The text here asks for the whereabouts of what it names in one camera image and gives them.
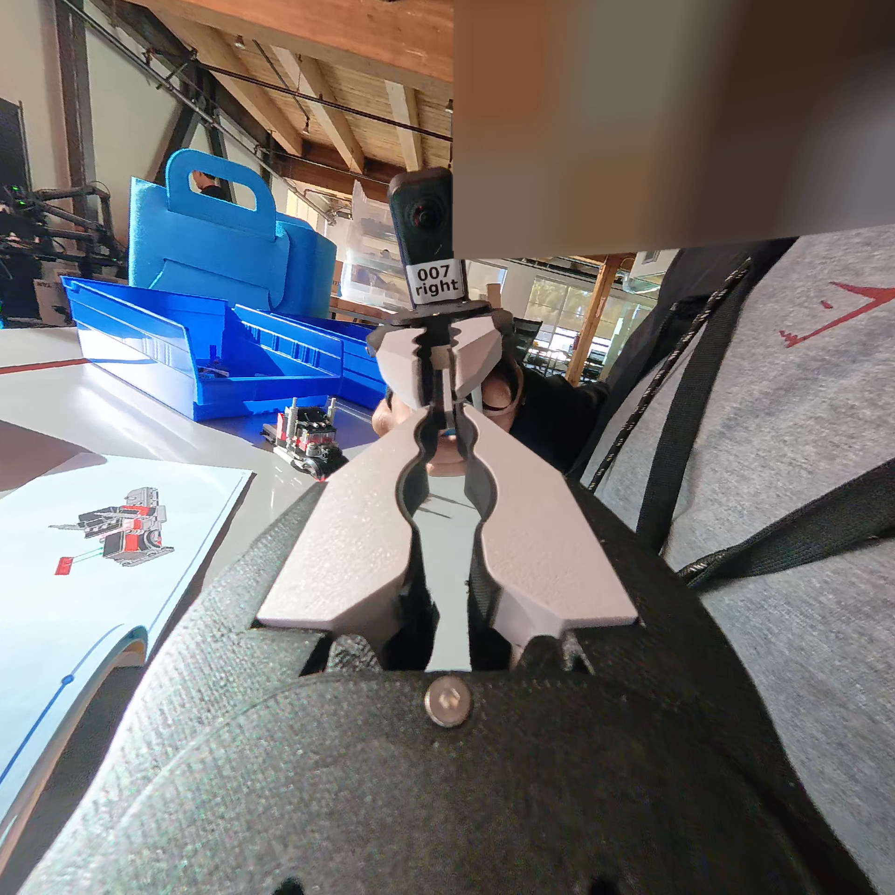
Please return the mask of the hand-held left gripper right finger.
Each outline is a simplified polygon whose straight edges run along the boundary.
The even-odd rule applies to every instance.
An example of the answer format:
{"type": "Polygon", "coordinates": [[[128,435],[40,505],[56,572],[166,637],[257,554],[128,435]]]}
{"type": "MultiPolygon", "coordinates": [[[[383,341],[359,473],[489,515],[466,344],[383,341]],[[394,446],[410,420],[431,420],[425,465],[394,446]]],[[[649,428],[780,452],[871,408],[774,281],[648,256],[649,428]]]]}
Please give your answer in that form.
{"type": "Polygon", "coordinates": [[[464,492],[479,513],[469,577],[474,670],[533,638],[630,626],[638,613],[563,475],[471,405],[457,409],[464,492]]]}

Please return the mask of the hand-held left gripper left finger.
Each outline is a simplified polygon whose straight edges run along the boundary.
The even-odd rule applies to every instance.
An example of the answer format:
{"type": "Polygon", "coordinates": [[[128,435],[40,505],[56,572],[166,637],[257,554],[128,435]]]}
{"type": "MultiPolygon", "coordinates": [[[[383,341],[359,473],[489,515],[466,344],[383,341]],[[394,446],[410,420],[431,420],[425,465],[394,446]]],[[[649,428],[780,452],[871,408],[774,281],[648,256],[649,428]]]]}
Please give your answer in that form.
{"type": "Polygon", "coordinates": [[[413,515],[437,438],[430,411],[414,411],[328,479],[259,623],[360,635],[385,668],[426,669],[439,613],[413,515]]]}

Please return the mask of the black red toy brick truck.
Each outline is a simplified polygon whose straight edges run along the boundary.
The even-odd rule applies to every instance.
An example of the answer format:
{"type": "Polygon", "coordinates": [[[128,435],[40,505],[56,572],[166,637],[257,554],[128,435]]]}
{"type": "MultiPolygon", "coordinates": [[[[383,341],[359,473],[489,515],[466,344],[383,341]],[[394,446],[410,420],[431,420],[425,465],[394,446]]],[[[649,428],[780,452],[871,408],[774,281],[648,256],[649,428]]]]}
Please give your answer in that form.
{"type": "Polygon", "coordinates": [[[336,408],[336,397],[323,407],[300,405],[295,397],[275,423],[263,425],[262,436],[292,467],[323,482],[348,462],[337,443],[336,408]]]}

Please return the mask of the blue felt bag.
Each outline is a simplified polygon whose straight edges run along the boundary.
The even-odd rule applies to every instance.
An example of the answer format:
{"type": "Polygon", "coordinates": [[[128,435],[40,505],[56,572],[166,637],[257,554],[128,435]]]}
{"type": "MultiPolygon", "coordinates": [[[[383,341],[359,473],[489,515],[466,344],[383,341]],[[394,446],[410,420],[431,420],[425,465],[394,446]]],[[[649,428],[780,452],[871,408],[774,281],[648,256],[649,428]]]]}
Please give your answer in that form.
{"type": "Polygon", "coordinates": [[[304,220],[278,213],[268,186],[247,166],[186,149],[166,163],[164,186],[131,179],[131,286],[328,318],[336,254],[304,220]],[[255,207],[194,192],[194,170],[247,187],[255,207]]]}

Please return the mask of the person's right forearm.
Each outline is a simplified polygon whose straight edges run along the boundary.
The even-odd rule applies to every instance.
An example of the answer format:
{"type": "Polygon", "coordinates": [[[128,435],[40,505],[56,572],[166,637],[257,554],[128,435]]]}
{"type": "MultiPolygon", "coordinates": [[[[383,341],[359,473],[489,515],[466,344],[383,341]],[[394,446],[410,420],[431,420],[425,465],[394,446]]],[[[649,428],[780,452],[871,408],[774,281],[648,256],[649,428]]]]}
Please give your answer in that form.
{"type": "Polygon", "coordinates": [[[609,396],[606,383],[572,386],[562,376],[523,368],[523,386],[509,433],[568,474],[594,431],[609,396]]]}

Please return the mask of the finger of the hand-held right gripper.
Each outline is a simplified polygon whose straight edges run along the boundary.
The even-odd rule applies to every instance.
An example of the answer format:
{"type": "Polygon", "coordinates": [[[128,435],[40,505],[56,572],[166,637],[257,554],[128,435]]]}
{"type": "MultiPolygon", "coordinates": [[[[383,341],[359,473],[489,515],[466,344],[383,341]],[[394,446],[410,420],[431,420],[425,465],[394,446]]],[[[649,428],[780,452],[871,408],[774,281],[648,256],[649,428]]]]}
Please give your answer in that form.
{"type": "Polygon", "coordinates": [[[431,363],[420,357],[420,341],[428,336],[427,329],[386,326],[380,330],[376,359],[386,385],[412,411],[433,407],[431,363]]]}
{"type": "Polygon", "coordinates": [[[492,317],[454,319],[449,326],[447,405],[482,386],[502,357],[502,335],[492,317]]]}

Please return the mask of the blue plastic parts bin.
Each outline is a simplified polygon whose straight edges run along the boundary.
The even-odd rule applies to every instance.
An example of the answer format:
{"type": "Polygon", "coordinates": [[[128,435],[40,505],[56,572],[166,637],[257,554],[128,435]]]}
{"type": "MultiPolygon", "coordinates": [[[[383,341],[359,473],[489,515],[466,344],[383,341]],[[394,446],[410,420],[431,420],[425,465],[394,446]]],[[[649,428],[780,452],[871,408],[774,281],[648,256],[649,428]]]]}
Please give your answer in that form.
{"type": "Polygon", "coordinates": [[[345,401],[374,410],[386,397],[386,383],[377,360],[370,355],[367,336],[372,327],[342,320],[302,318],[302,322],[341,340],[342,376],[336,395],[345,401]]]}
{"type": "Polygon", "coordinates": [[[340,378],[341,336],[327,321],[293,319],[243,306],[227,309],[223,355],[233,375],[340,378]]]}
{"type": "Polygon", "coordinates": [[[223,355],[223,300],[65,276],[83,355],[195,421],[321,405],[340,378],[233,375],[223,355]]]}

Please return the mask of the black wall screen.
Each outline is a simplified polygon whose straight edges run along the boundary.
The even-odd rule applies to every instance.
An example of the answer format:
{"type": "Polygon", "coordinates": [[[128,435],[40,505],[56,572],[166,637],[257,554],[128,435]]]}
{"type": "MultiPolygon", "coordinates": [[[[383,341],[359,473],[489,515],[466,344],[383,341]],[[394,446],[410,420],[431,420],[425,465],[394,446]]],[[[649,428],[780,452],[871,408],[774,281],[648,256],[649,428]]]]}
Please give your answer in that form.
{"type": "Polygon", "coordinates": [[[3,98],[1,106],[1,185],[30,190],[28,150],[20,104],[3,98]]]}

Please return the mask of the person's right hand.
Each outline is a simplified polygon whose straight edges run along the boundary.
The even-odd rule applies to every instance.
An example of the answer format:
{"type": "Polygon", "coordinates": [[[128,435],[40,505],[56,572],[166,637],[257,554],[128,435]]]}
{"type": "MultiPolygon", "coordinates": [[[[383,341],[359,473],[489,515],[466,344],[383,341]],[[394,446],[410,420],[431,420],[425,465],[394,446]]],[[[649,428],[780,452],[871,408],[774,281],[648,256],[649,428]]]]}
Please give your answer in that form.
{"type": "MultiPolygon", "coordinates": [[[[523,376],[515,361],[501,361],[481,386],[482,412],[503,431],[510,431],[521,401],[523,376]]],[[[372,428],[381,438],[404,422],[412,409],[389,390],[372,415],[372,428]]],[[[427,464],[429,476],[457,477],[465,473],[466,462],[453,430],[440,432],[438,448],[427,464]]]]}

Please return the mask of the light blue instruction booklet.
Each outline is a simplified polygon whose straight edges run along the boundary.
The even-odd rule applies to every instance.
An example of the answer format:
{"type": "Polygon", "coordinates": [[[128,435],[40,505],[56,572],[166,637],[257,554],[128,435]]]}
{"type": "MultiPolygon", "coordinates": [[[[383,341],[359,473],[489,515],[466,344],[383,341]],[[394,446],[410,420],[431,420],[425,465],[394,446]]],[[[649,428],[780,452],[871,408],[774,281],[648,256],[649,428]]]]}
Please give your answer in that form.
{"type": "Polygon", "coordinates": [[[2,855],[116,665],[144,662],[252,473],[79,454],[2,499],[2,855]]]}

